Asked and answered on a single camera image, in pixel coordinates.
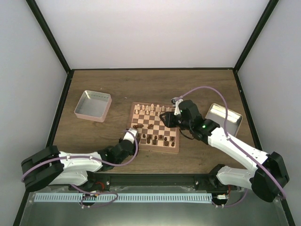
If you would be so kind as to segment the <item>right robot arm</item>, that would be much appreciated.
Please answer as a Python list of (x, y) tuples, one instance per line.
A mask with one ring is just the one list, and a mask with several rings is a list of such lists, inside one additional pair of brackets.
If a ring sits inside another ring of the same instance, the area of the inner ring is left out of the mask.
[(218, 123), (203, 118), (191, 100), (174, 100), (173, 106), (174, 111), (159, 116), (166, 127), (188, 130), (194, 139), (219, 149), (245, 167), (235, 169), (222, 165), (209, 177), (213, 189), (234, 185), (252, 190), (266, 202), (274, 201), (279, 195), (286, 198), (284, 186), (289, 182), (289, 176), (280, 154), (258, 150), (225, 133)]

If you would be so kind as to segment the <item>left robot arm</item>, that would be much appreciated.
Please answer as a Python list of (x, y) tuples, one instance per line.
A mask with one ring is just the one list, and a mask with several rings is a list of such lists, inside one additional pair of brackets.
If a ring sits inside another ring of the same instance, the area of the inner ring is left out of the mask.
[(123, 166), (123, 161), (135, 152), (135, 141), (127, 139), (120, 140), (115, 146), (86, 154), (60, 152), (57, 146), (52, 145), (21, 162), (22, 182), (28, 192), (65, 184), (91, 190), (96, 185), (92, 173)]

